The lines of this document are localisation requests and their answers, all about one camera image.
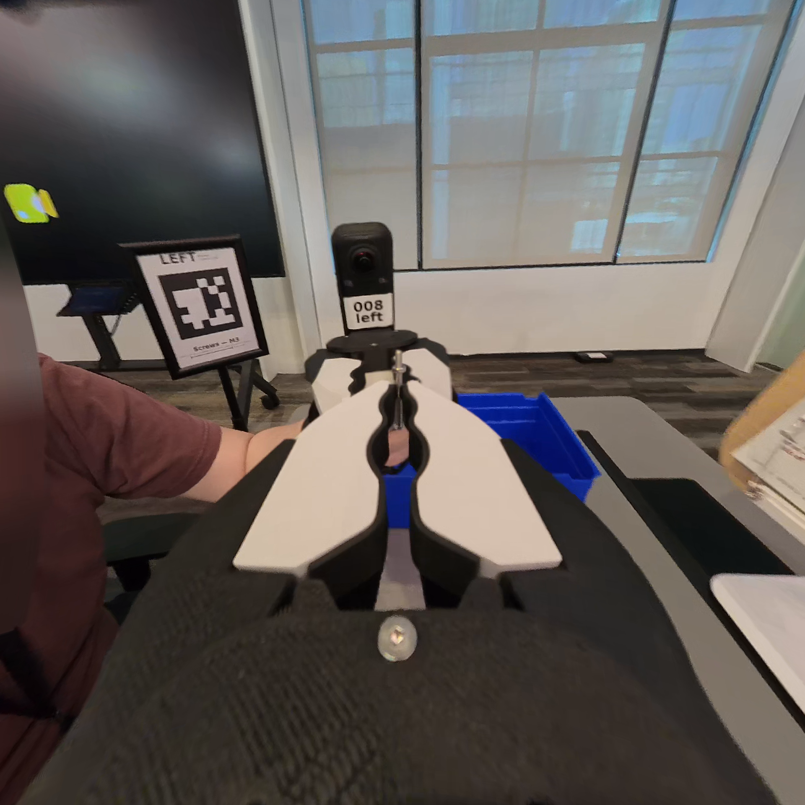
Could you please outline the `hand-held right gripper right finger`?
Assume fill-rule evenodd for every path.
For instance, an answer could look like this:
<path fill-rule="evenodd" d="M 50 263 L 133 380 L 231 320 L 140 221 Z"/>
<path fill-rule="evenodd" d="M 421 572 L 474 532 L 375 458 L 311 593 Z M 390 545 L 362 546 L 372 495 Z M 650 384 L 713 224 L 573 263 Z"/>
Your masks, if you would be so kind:
<path fill-rule="evenodd" d="M 477 579 L 553 571 L 562 554 L 526 480 L 540 469 L 480 418 L 420 382 L 408 418 L 410 554 L 427 607 L 457 607 Z"/>

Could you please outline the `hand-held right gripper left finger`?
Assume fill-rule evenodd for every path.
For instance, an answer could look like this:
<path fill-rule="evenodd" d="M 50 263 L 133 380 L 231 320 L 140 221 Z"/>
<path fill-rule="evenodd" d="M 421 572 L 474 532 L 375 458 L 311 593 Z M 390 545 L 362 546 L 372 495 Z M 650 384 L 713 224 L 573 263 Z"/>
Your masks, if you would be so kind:
<path fill-rule="evenodd" d="M 287 450 L 236 552 L 239 571 L 322 581 L 341 606 L 368 606 L 385 563 L 389 383 L 320 414 Z"/>

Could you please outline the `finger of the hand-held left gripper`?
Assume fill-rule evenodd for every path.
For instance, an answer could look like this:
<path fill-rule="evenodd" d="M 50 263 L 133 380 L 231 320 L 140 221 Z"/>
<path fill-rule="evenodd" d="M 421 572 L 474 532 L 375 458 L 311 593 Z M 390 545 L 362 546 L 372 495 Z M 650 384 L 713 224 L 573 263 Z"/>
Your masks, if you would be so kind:
<path fill-rule="evenodd" d="M 440 357 L 428 348 L 413 348 L 404 352 L 404 365 L 410 371 L 411 379 L 448 401 L 453 400 L 452 375 L 450 368 Z"/>
<path fill-rule="evenodd" d="M 366 387 L 366 366 L 355 357 L 312 355 L 312 420 Z"/>

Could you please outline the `large blue plastic bin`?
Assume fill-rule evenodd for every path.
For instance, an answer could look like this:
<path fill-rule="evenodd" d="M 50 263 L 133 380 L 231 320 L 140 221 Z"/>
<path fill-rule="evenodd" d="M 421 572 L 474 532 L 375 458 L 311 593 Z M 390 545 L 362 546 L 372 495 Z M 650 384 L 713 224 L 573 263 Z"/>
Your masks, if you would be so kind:
<path fill-rule="evenodd" d="M 508 439 L 521 448 L 559 484 L 585 503 L 600 471 L 576 433 L 545 394 L 458 394 L 457 404 L 480 419 L 498 439 Z M 471 513 L 478 506 L 471 502 L 476 493 L 496 496 L 497 482 L 482 461 L 492 459 L 492 468 L 501 468 L 501 460 L 491 451 L 491 439 L 482 438 L 480 457 L 472 458 L 468 469 L 459 469 L 449 488 L 415 476 L 411 464 L 396 474 L 386 474 L 388 524 L 392 529 L 410 527 L 412 489 L 417 487 L 419 512 L 428 527 L 438 530 L 436 493 L 446 493 L 447 504 L 468 503 Z"/>

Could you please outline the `person's left forearm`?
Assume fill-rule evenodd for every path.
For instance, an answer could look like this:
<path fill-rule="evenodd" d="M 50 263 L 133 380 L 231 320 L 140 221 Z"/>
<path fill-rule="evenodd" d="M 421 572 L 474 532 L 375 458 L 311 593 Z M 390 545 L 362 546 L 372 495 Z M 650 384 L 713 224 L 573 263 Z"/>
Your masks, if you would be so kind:
<path fill-rule="evenodd" d="M 205 502 L 220 500 L 283 441 L 295 439 L 303 426 L 304 422 L 300 420 L 255 434 L 222 428 L 213 463 L 206 475 L 185 496 Z"/>

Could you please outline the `black sign stand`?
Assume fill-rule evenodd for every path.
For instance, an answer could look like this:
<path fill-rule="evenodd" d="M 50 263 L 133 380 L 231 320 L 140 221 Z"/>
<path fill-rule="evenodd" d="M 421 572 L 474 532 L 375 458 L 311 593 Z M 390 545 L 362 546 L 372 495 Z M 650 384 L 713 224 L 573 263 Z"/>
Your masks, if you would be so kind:
<path fill-rule="evenodd" d="M 220 365 L 215 369 L 224 392 L 233 428 L 249 430 L 249 414 L 252 396 L 256 389 L 266 410 L 276 410 L 280 405 L 278 392 L 272 383 L 262 376 L 258 358 Z"/>

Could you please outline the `framed marker sign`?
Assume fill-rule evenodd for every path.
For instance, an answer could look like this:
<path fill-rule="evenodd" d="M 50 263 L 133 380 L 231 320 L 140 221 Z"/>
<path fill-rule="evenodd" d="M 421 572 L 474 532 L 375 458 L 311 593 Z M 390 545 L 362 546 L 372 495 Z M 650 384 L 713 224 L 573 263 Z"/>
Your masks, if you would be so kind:
<path fill-rule="evenodd" d="M 173 379 L 269 354 L 240 235 L 119 247 Z"/>

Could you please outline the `black office chair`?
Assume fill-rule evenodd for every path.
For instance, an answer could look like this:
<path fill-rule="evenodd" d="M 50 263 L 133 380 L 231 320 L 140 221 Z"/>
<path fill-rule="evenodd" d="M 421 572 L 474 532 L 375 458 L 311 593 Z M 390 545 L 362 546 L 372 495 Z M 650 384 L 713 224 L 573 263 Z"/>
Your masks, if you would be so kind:
<path fill-rule="evenodd" d="M 151 562 L 165 558 L 199 518 L 200 514 L 188 512 L 153 514 L 116 520 L 102 528 L 106 567 L 122 586 L 122 592 L 104 606 L 118 626 L 150 581 Z"/>

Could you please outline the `large window with blinds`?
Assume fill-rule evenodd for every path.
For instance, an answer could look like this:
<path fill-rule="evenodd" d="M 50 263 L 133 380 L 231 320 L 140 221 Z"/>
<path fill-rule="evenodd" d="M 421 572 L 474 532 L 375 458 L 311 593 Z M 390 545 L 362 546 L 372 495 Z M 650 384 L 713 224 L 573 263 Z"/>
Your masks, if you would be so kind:
<path fill-rule="evenodd" d="M 302 2 L 328 226 L 397 270 L 712 258 L 800 2 Z"/>

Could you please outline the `black desk mat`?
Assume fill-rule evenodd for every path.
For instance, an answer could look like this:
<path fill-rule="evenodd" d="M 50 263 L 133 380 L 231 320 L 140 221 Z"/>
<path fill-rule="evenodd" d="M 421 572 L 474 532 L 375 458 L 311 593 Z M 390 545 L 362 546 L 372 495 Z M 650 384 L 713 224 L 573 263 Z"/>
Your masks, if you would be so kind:
<path fill-rule="evenodd" d="M 711 580 L 722 573 L 758 571 L 761 576 L 792 576 L 791 568 L 694 480 L 628 478 L 589 431 L 578 430 L 576 434 L 800 730 L 804 730 L 800 706 L 717 601 L 710 587 Z"/>

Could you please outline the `black tablet floor stand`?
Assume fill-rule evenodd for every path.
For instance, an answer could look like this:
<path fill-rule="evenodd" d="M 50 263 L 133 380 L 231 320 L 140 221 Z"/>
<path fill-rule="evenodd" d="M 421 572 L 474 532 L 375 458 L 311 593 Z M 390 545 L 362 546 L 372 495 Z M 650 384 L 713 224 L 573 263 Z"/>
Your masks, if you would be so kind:
<path fill-rule="evenodd" d="M 117 371 L 136 370 L 135 362 L 121 358 L 111 331 L 106 326 L 104 317 L 97 313 L 80 317 L 98 352 L 98 360 L 93 371 L 97 373 L 113 373 Z"/>

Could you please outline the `dark tablet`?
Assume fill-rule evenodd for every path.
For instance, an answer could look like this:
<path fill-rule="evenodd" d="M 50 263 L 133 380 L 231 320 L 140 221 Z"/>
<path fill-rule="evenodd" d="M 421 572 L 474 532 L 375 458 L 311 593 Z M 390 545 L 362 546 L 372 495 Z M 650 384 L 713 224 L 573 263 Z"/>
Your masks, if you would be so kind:
<path fill-rule="evenodd" d="M 74 283 L 68 289 L 70 296 L 57 317 L 121 317 L 140 305 L 130 283 Z"/>

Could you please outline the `stack of printed papers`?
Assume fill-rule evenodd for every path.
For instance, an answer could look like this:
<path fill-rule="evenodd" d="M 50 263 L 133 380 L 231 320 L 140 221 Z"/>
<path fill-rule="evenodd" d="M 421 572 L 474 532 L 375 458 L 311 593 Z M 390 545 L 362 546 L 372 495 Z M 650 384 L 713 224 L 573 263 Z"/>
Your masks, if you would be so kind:
<path fill-rule="evenodd" d="M 803 527 L 803 400 L 735 449 L 732 457 L 750 473 L 750 497 Z"/>

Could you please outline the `white plastic tray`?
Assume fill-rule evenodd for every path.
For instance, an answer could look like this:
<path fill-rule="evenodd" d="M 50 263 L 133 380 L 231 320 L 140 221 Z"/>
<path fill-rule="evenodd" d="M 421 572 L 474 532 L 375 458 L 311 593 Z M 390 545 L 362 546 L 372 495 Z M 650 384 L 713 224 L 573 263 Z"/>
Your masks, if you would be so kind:
<path fill-rule="evenodd" d="M 804 710 L 804 577 L 719 574 L 710 589 L 719 606 Z"/>

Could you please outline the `large black wall screen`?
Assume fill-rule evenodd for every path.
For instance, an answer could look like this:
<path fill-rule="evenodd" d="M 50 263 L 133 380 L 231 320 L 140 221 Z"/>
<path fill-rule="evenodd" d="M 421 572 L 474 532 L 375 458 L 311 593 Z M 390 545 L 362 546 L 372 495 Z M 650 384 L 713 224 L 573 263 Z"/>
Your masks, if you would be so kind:
<path fill-rule="evenodd" d="M 2 218 L 23 284 L 238 235 L 285 275 L 239 3 L 2 2 Z"/>

